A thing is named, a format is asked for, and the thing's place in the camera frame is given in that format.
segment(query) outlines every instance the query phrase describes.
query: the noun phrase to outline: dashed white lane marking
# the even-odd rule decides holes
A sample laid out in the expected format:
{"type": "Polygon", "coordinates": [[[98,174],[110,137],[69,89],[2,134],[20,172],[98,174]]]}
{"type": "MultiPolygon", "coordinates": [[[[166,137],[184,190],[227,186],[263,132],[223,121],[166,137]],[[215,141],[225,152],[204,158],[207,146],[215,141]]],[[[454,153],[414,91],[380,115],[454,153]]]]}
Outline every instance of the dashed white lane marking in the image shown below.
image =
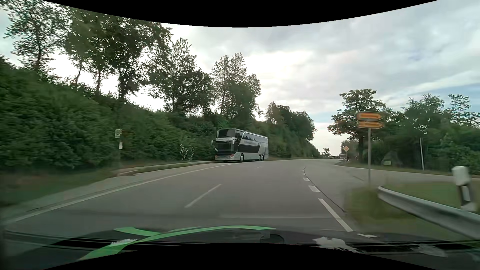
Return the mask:
{"type": "Polygon", "coordinates": [[[314,185],[310,185],[308,186],[313,192],[320,192],[320,190],[318,190],[318,188],[314,185]]]}
{"type": "Polygon", "coordinates": [[[215,187],[211,188],[209,191],[203,193],[202,195],[200,195],[200,197],[196,198],[195,200],[193,200],[191,203],[187,204],[185,206],[185,208],[188,208],[192,205],[194,205],[196,202],[198,202],[199,200],[201,200],[203,197],[205,197],[207,194],[209,194],[210,192],[212,192],[214,189],[216,189],[217,187],[221,186],[222,184],[218,184],[216,185],[215,187]]]}
{"type": "Polygon", "coordinates": [[[2,222],[1,224],[6,225],[6,224],[14,223],[14,222],[17,222],[17,221],[28,219],[28,218],[34,217],[36,215],[40,215],[40,214],[55,210],[55,209],[59,209],[59,208],[65,207],[65,206],[69,206],[69,205],[72,205],[72,204],[76,204],[76,203],[79,203],[79,202],[83,202],[83,201],[86,201],[86,200],[97,198],[97,197],[100,197],[100,196],[103,196],[103,195],[114,193],[114,192],[117,192],[117,191],[120,191],[120,190],[124,190],[124,189],[127,189],[127,188],[134,187],[134,186],[148,184],[148,183],[151,183],[151,182],[167,179],[167,178],[170,178],[170,177],[175,177],[175,176],[179,176],[179,175],[183,175],[183,174],[187,174],[187,173],[198,172],[198,171],[213,169],[213,168],[217,168],[217,167],[227,166],[227,165],[230,165],[230,164],[224,164],[224,165],[219,165],[219,166],[214,166],[214,167],[209,167],[209,168],[203,168],[203,169],[189,171],[189,172],[177,173],[177,174],[174,174],[174,175],[169,175],[169,176],[165,176],[165,177],[161,177],[161,178],[157,178],[157,179],[153,179],[153,180],[149,180],[149,181],[145,181],[145,182],[140,182],[140,183],[124,186],[124,187],[121,187],[121,188],[117,188],[117,189],[105,191],[105,192],[102,192],[102,193],[99,193],[99,194],[95,194],[95,195],[92,195],[92,196],[89,196],[89,197],[77,199],[77,200],[74,200],[74,201],[71,201],[71,202],[68,202],[68,203],[62,203],[62,204],[55,205],[55,206],[52,206],[52,207],[48,207],[48,208],[45,208],[45,209],[42,209],[42,210],[39,210],[39,211],[35,211],[33,213],[23,215],[23,216],[18,217],[18,218],[13,218],[13,219],[10,219],[10,220],[6,220],[6,221],[2,222]]]}
{"type": "Polygon", "coordinates": [[[333,209],[327,204],[325,200],[323,199],[318,199],[318,200],[325,206],[325,208],[327,208],[330,214],[332,214],[332,216],[336,219],[336,221],[338,221],[338,223],[340,223],[340,225],[342,225],[342,227],[347,232],[353,232],[353,229],[350,228],[350,226],[345,221],[343,221],[343,219],[337,213],[335,213],[335,211],[333,211],[333,209]]]}

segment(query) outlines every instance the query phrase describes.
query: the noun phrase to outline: road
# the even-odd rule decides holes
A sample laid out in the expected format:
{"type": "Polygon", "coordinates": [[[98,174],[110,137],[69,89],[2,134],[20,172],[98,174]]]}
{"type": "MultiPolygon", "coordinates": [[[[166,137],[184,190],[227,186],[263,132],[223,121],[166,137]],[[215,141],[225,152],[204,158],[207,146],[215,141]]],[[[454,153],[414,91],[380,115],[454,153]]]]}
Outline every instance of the road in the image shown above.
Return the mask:
{"type": "MultiPolygon", "coordinates": [[[[213,163],[146,172],[137,186],[6,225],[23,233],[74,237],[118,227],[264,225],[315,233],[355,230],[318,185],[342,181],[337,160],[213,163]]],[[[28,247],[7,243],[9,255],[28,247]]]]}

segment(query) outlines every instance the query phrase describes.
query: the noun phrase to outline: sky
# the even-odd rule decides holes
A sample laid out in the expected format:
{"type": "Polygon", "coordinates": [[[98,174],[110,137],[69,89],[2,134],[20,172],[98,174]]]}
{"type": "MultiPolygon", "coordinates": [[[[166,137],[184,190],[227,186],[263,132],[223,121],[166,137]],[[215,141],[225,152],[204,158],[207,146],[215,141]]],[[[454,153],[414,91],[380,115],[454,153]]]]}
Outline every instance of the sky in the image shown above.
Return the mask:
{"type": "MultiPolygon", "coordinates": [[[[172,25],[172,40],[188,40],[197,65],[210,72],[224,55],[241,52],[249,73],[262,84],[257,102],[266,109],[274,101],[293,111],[307,111],[317,132],[312,143],[322,151],[340,152],[347,135],[332,135],[327,126],[342,108],[341,93],[377,90],[375,98],[400,110],[409,98],[432,93],[470,97],[480,111],[480,1],[438,0],[363,17],[308,25],[277,27],[204,27],[172,25]]],[[[0,11],[0,31],[9,20],[0,11]]],[[[14,39],[0,39],[0,54],[13,63],[14,39]]],[[[66,77],[77,71],[65,55],[50,63],[66,77]]],[[[89,74],[80,81],[94,85],[89,74]]],[[[105,80],[103,92],[115,91],[116,77],[105,80]]],[[[131,101],[154,110],[163,102],[146,92],[131,101]]]]}

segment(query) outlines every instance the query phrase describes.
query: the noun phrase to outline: orange direction sign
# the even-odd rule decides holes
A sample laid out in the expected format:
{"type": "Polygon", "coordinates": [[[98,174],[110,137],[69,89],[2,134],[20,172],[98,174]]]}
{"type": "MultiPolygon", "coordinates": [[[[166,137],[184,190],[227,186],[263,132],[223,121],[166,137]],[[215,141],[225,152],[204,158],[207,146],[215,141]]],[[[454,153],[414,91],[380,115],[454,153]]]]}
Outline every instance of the orange direction sign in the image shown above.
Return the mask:
{"type": "Polygon", "coordinates": [[[384,123],[380,121],[358,121],[357,127],[359,128],[373,128],[379,129],[384,126],[384,123]]]}
{"type": "Polygon", "coordinates": [[[357,113],[357,120],[377,121],[382,118],[382,114],[377,111],[361,111],[357,113]]]}

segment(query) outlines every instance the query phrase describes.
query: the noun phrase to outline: metal guardrail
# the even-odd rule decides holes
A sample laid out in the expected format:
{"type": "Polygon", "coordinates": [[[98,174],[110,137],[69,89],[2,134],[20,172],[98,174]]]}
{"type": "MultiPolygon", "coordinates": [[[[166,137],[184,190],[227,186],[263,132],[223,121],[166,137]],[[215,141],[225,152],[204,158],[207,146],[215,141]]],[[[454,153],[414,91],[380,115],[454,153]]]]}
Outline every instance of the metal guardrail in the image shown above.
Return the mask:
{"type": "Polygon", "coordinates": [[[378,197],[399,209],[453,232],[480,239],[480,215],[378,187],[378,197]]]}

